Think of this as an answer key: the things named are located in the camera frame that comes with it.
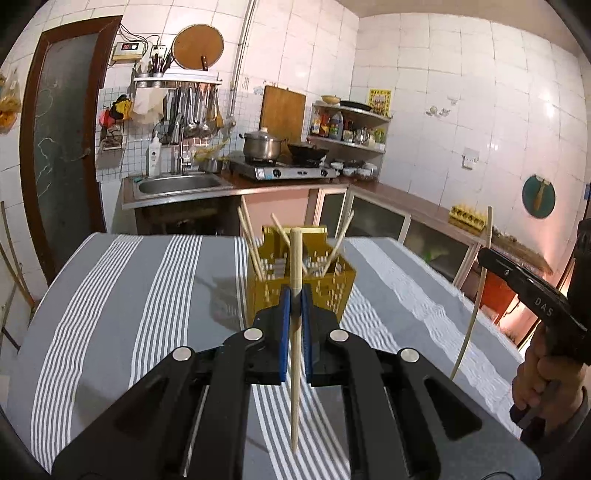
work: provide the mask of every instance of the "human hand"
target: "human hand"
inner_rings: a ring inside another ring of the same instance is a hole
[[[546,421],[545,431],[551,432],[566,423],[583,402],[583,380],[587,366],[565,356],[547,356],[546,328],[540,323],[525,352],[525,361],[513,379],[512,393],[515,406],[524,410],[540,404],[541,394],[550,380],[559,380],[560,388],[545,401],[538,415]]]

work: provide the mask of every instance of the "table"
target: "table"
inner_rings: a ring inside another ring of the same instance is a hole
[[[472,304],[398,242],[348,238],[356,268],[342,327],[371,346],[413,347],[449,374]],[[180,345],[201,351],[244,328],[242,238],[94,234],[43,298],[11,375],[7,416],[48,470],[76,435]],[[456,382],[515,435],[513,344],[479,315]],[[348,479],[340,388],[302,386],[289,447],[287,385],[254,386],[243,478]]]

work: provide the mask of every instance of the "countertop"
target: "countertop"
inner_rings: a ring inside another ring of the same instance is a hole
[[[434,203],[411,195],[402,190],[390,187],[378,181],[362,181],[350,177],[338,177],[331,180],[278,180],[255,181],[237,174],[224,171],[221,178],[232,184],[231,188],[216,190],[213,192],[190,192],[174,195],[168,198],[147,198],[136,200],[133,191],[133,178],[123,179],[123,210],[142,208],[163,203],[176,203],[187,200],[199,200],[204,198],[225,197],[232,195],[249,195],[254,193],[277,192],[280,190],[314,190],[314,189],[345,189],[351,188],[354,193],[370,197],[377,203],[399,210],[401,213],[409,213],[413,219],[444,233],[465,244],[484,244],[484,239],[474,236],[454,225],[447,223],[449,210]]]

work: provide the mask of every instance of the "silver screw head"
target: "silver screw head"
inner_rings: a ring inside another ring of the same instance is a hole
[[[335,342],[344,342],[349,338],[349,334],[345,330],[333,330],[330,332],[330,338],[332,338]]]
[[[413,364],[414,362],[418,362],[418,359],[421,358],[421,356],[415,349],[405,348],[402,352],[400,352],[400,358],[409,364]]]
[[[185,360],[189,360],[191,358],[191,349],[185,346],[180,346],[174,349],[173,358],[177,362],[184,362]]]
[[[262,338],[262,330],[258,328],[249,328],[244,330],[244,338],[251,342]]]

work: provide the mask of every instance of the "poster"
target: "poster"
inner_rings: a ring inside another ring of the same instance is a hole
[[[390,99],[392,98],[392,90],[378,90],[372,88],[369,91],[369,106],[373,113],[378,115],[388,116],[390,112]]]

